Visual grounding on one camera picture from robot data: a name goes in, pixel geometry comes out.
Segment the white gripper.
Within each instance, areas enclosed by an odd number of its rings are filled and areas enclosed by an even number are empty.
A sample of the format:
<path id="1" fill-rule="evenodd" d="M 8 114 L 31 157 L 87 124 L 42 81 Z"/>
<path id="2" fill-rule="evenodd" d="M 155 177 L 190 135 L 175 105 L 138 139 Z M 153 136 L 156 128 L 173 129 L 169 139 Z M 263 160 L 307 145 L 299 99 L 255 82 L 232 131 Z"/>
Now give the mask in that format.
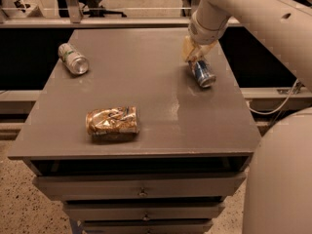
<path id="1" fill-rule="evenodd" d="M 195 54 L 195 59 L 202 59 L 215 46 L 216 41 L 223 36 L 228 25 L 228 19 L 225 19 L 216 29 L 209 29 L 199 22 L 197 15 L 197 12 L 192 15 L 188 25 L 190 36 L 185 36 L 182 43 L 181 56 L 185 62 L 193 59 L 197 44 L 201 46 Z"/>

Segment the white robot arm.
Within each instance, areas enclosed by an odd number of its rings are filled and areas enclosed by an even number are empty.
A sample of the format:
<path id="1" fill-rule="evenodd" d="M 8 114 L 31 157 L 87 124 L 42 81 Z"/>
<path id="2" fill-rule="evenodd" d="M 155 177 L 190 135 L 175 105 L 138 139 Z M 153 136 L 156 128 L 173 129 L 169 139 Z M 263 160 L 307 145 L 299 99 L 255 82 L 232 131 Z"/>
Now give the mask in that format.
<path id="1" fill-rule="evenodd" d="M 239 21 L 312 90 L 312 16 L 293 0 L 200 0 L 183 43 L 186 61 L 203 56 Z M 312 234 L 312 108 L 266 133 L 248 172 L 243 234 Z"/>

